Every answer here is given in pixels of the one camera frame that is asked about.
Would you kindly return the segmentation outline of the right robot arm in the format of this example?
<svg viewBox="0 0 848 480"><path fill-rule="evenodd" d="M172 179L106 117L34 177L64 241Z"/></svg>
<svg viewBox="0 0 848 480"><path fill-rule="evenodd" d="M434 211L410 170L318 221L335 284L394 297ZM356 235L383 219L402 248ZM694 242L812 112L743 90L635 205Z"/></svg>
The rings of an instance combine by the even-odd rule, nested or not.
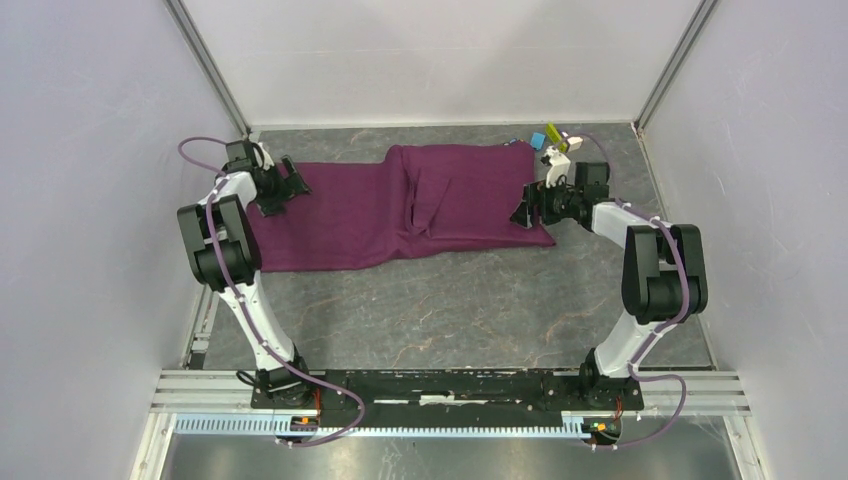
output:
<svg viewBox="0 0 848 480"><path fill-rule="evenodd" d="M544 157L544 179L525 185L511 216L521 227L573 220L623 250L623 312L606 339L580 367L577 392L591 408L602 408L632 382L639 366L668 332L701 313L708 283L700 229L638 212L610 195L606 163Z"/></svg>

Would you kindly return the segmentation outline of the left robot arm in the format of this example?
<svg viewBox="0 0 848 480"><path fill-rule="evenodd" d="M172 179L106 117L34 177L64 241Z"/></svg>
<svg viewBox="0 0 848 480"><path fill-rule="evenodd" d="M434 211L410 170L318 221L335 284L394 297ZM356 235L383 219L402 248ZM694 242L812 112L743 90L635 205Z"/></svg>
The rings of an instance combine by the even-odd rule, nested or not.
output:
<svg viewBox="0 0 848 480"><path fill-rule="evenodd" d="M282 331L261 281L262 257L247 209L282 214L288 201L310 193L289 157L275 161L250 139L226 142L227 160L213 167L214 184L201 200L180 208L177 221L190 269L230 308L253 352L253 372L237 372L255 405L306 405L314 395L304 358Z"/></svg>

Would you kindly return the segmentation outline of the blue plastic block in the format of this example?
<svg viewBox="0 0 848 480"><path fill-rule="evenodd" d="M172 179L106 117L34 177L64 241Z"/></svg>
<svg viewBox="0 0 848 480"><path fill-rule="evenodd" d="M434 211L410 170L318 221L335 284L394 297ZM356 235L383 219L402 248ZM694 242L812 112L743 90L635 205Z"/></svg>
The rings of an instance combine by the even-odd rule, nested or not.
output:
<svg viewBox="0 0 848 480"><path fill-rule="evenodd" d="M530 137L529 144L534 150L540 151L544 147L546 140L547 136L545 134L541 132L533 132Z"/></svg>

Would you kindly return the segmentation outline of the maroon cloth wrap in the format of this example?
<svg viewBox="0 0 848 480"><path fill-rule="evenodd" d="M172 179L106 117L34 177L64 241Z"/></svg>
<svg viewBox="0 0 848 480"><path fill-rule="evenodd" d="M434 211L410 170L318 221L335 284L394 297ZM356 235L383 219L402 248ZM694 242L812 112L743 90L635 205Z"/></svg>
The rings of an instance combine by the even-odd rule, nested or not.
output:
<svg viewBox="0 0 848 480"><path fill-rule="evenodd" d="M359 270L443 252L552 247L510 217L535 178L525 143L394 145L377 164L301 163L311 193L248 209L265 272Z"/></svg>

